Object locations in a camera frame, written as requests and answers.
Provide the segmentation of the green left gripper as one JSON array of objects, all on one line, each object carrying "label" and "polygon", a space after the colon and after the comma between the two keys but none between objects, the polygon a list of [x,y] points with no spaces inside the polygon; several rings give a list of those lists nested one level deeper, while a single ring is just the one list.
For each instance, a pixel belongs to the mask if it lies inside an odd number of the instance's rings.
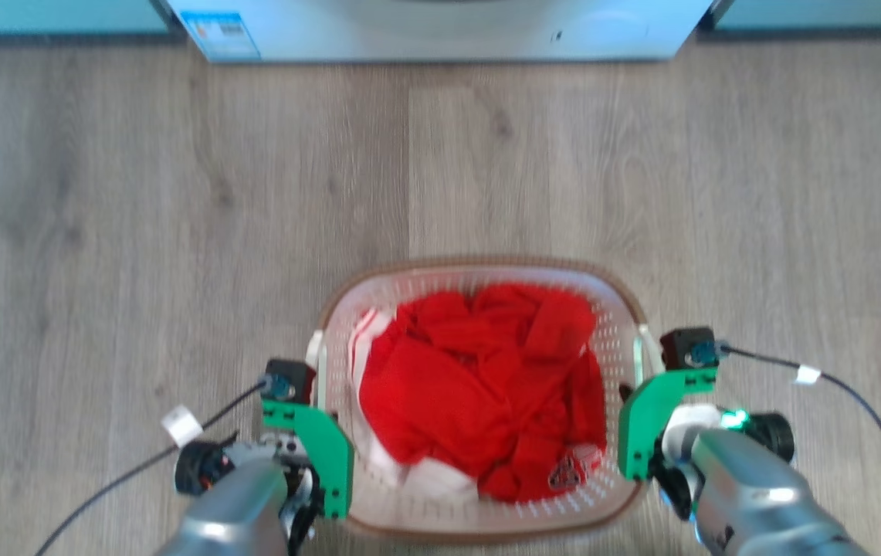
[{"label": "green left gripper", "polygon": [[289,488],[279,520],[287,550],[299,551],[317,518],[351,512],[354,447],[336,418],[299,402],[263,400],[263,425],[287,436],[274,456]]}]

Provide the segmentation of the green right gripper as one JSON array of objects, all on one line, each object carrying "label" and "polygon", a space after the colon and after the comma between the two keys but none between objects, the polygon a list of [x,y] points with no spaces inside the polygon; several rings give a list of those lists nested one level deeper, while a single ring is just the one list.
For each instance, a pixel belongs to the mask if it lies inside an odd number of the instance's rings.
[{"label": "green right gripper", "polygon": [[665,372],[637,388],[618,386],[622,409],[618,422],[618,468],[625,479],[658,483],[669,509],[690,520],[702,481],[692,463],[697,436],[717,425],[715,405],[684,405],[687,395],[714,391],[715,368]]}]

